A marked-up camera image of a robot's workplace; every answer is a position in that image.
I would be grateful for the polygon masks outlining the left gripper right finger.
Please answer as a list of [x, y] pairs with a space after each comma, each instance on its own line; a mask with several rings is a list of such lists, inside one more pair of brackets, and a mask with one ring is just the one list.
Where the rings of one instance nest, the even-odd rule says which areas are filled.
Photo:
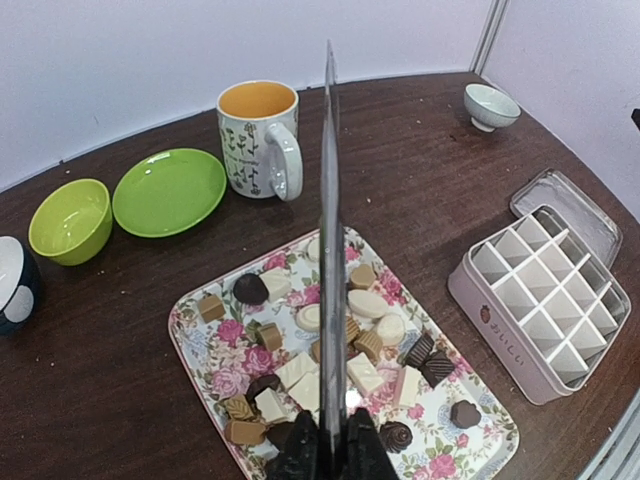
[[369, 412], [358, 408], [348, 419], [346, 478], [397, 480]]

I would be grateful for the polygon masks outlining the metal serving tongs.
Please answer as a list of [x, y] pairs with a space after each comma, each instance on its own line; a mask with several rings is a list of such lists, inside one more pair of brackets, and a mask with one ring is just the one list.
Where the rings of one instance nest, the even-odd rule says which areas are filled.
[[326, 47], [321, 149], [320, 275], [321, 380], [319, 466], [326, 479], [340, 479], [346, 464], [346, 330], [344, 230], [340, 220], [339, 102], [336, 63]]

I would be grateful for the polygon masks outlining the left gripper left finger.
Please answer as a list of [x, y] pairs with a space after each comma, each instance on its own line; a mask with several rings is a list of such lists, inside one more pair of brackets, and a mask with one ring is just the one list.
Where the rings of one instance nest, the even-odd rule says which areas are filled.
[[266, 469], [266, 478], [319, 479], [318, 444], [318, 427], [312, 414], [306, 410], [299, 412], [283, 449], [272, 465]]

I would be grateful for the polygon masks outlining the floral pink tray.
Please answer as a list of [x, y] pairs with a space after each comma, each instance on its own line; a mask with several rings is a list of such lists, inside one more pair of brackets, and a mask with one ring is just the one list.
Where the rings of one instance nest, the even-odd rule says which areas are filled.
[[331, 282], [320, 231], [185, 294], [168, 331], [242, 474], [265, 479], [298, 413], [365, 409], [400, 479], [492, 479], [519, 430], [381, 256], [344, 229]]

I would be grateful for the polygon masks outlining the pink divided tin box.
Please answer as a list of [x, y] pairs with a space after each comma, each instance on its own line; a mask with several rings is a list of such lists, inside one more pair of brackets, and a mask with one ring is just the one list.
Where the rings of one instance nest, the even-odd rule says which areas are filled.
[[473, 245], [447, 286], [534, 405], [580, 390], [631, 313], [619, 282], [549, 205]]

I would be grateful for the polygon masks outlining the pink rabbit tin lid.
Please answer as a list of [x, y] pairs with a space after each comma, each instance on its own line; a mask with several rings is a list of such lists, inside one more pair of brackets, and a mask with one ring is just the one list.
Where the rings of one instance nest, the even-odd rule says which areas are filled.
[[542, 171], [510, 200], [510, 210], [517, 217], [528, 215], [541, 205], [557, 211], [607, 268], [613, 266], [623, 241], [621, 230], [599, 205], [559, 170]]

